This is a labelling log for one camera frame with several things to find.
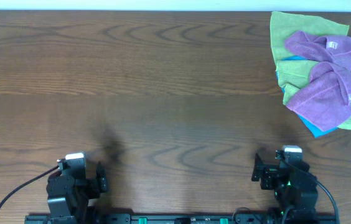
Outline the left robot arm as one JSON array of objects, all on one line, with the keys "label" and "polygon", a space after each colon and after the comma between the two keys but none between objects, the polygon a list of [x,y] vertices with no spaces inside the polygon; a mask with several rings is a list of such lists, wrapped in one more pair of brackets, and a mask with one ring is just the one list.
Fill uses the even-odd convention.
[{"label": "left robot arm", "polygon": [[49,177],[46,187],[49,221],[86,223],[89,200],[100,198],[108,191],[105,168],[97,163],[96,176],[88,179],[84,158],[61,159],[58,166],[58,174]]}]

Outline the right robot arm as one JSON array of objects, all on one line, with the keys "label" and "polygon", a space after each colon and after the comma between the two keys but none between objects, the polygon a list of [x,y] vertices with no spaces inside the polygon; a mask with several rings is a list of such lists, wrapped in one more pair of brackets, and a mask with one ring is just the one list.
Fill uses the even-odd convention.
[{"label": "right robot arm", "polygon": [[272,190],[279,204],[270,208],[263,223],[318,223],[317,184],[310,179],[309,164],[302,160],[302,149],[286,146],[276,151],[279,164],[265,164],[258,154],[251,180],[263,190]]}]

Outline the purple microfiber cloth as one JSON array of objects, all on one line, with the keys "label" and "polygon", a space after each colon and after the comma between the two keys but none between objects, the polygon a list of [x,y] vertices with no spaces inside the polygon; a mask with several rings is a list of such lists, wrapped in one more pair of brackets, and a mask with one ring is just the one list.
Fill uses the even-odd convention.
[{"label": "purple microfiber cloth", "polygon": [[351,71],[330,62],[315,65],[309,83],[286,107],[325,132],[351,117]]}]

